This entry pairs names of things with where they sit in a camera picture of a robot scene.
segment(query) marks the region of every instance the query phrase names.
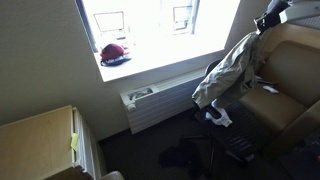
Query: red cap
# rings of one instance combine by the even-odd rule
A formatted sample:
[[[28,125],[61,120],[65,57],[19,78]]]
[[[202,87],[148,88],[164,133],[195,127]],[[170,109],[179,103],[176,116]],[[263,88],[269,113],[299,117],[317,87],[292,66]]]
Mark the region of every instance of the red cap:
[[[118,44],[108,44],[105,48],[103,48],[102,52],[100,53],[100,56],[102,57],[101,60],[111,60],[111,59],[117,59],[123,55],[128,54],[129,52],[126,51],[127,49],[124,49],[122,46]]]

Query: white cloth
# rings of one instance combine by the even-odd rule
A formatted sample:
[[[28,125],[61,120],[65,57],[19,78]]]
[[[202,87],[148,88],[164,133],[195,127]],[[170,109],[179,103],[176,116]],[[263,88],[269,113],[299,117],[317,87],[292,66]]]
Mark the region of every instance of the white cloth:
[[[225,108],[255,86],[255,70],[262,62],[259,45],[260,36],[249,33],[207,75],[192,95],[200,109],[215,99],[217,107]]]

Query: cabinet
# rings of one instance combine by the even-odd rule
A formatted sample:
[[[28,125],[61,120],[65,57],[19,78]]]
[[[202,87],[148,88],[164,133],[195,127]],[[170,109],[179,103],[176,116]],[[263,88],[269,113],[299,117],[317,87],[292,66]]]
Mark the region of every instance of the cabinet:
[[[106,172],[92,132],[72,106],[1,126],[0,144],[0,179],[100,179]]]

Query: radiator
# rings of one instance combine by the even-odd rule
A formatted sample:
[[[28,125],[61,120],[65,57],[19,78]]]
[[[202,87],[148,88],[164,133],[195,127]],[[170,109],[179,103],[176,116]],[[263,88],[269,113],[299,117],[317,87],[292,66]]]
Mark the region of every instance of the radiator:
[[[191,96],[203,78],[201,69],[121,93],[132,134],[192,108]]]

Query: window sill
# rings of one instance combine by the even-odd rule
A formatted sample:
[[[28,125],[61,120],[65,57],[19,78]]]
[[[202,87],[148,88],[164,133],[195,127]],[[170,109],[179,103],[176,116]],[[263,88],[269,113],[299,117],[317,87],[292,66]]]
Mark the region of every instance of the window sill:
[[[177,43],[168,43],[165,45],[159,43],[157,46],[142,46],[131,49],[130,56],[132,59],[130,61],[119,66],[110,67],[100,65],[100,52],[94,55],[102,80],[108,82],[223,49],[223,47],[213,46],[212,44],[210,46],[204,46],[203,44],[192,43],[192,45],[186,46],[186,44],[184,44],[184,46],[182,46],[181,42],[179,45]]]

